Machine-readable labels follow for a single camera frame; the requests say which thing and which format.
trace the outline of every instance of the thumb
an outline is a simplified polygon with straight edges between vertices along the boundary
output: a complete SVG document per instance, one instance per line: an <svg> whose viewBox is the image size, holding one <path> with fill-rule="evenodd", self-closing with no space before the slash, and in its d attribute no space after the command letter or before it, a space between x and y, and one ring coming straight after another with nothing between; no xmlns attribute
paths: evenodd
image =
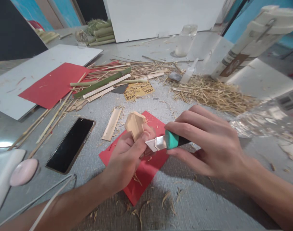
<svg viewBox="0 0 293 231"><path fill-rule="evenodd" d="M197 159L192 153L182 149L174 148L167 150L167 154L178 158L180 161L186 163L191 169L201 175L213 176L213 170L209 165Z"/></svg>
<svg viewBox="0 0 293 231"><path fill-rule="evenodd" d="M135 141L133 146L128 150L130 155L139 158L147 148L146 141L149 140L150 134L144 131L140 137Z"/></svg>

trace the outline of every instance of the utility knife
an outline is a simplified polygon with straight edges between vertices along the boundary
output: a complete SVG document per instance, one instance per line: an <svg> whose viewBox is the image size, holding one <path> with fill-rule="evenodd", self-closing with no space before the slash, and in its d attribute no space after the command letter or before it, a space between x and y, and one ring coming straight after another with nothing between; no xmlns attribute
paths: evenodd
<svg viewBox="0 0 293 231"><path fill-rule="evenodd" d="M165 135L146 141L146 144L153 152L156 152L162 149L173 149L190 142L188 139L166 130Z"/></svg>

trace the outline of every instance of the red envelope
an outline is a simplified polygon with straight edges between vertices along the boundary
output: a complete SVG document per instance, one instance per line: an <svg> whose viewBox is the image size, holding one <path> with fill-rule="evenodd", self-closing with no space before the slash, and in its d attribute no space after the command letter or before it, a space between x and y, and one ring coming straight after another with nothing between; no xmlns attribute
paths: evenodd
<svg viewBox="0 0 293 231"><path fill-rule="evenodd" d="M163 122L161 122L159 119L157 119L147 111L142 113L142 115L146 117L147 124L155 129L156 136L161 136L165 134L165 124ZM101 158L104 165L108 165L111 153L117 145L120 136L105 151L102 151L99 154L99 157ZM127 187L123 189L133 206L137 204L137 201L140 199L143 192L153 180L157 171L164 165L168 157L169 156L166 154L166 149L163 149L158 151L154 156L152 156L152 159L150 161L148 161L149 158L144 158L141 161L136 171L136 176L140 180L142 186L139 184L139 182L132 179Z"/></svg>
<svg viewBox="0 0 293 231"><path fill-rule="evenodd" d="M63 63L24 90L19 96L44 108L51 109L70 92L71 82L79 81L84 73L87 75L90 71L83 66Z"/></svg>

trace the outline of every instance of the mouse cable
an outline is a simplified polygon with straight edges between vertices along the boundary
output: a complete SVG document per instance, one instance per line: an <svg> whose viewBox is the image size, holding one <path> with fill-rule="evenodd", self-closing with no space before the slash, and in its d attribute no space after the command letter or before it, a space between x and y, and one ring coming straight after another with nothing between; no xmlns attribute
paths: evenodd
<svg viewBox="0 0 293 231"><path fill-rule="evenodd" d="M46 204L46 206L44 207L44 209L41 211L41 213L39 214L38 218L36 219L36 221L34 222L34 224L32 225L32 227L30 228L30 231L33 231L36 228L36 226L39 223L39 221L41 220L41 218L43 217L43 215L46 212L46 210L48 209L49 205L52 203L52 201L57 197L57 195L66 187L66 185L68 185L68 183L74 177L77 178L76 174L70 174L70 175L66 176L65 178L63 178L62 180L60 180L58 183L56 183L55 185L53 185L52 187L50 187L48 190L46 190L45 192L43 192L41 195L39 195L37 198L35 198L34 200L32 200L30 203L28 203L27 205L23 206L21 209L19 209L18 211L16 211L12 215L10 215L8 218L6 218L4 221L2 221L0 223L0 226L2 226L5 222L7 222L9 219L11 219L13 216L15 216L17 213L21 212L22 210L24 210L28 206L30 206L33 203L35 203L37 200L39 200L42 196L44 196L50 190L52 190L53 188L55 188L56 186L58 186L59 184L61 184L63 181L65 181L65 180L67 180L69 178L69 180L53 195L53 197L51 197L51 199L48 201L48 203Z"/></svg>

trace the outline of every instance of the computer mouse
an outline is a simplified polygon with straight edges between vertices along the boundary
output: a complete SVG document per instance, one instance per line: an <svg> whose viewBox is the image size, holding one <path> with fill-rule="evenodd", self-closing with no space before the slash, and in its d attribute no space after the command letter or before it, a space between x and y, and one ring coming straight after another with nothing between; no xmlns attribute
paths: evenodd
<svg viewBox="0 0 293 231"><path fill-rule="evenodd" d="M13 171L9 184L20 186L29 182L37 169L37 159L26 159L22 161Z"/></svg>

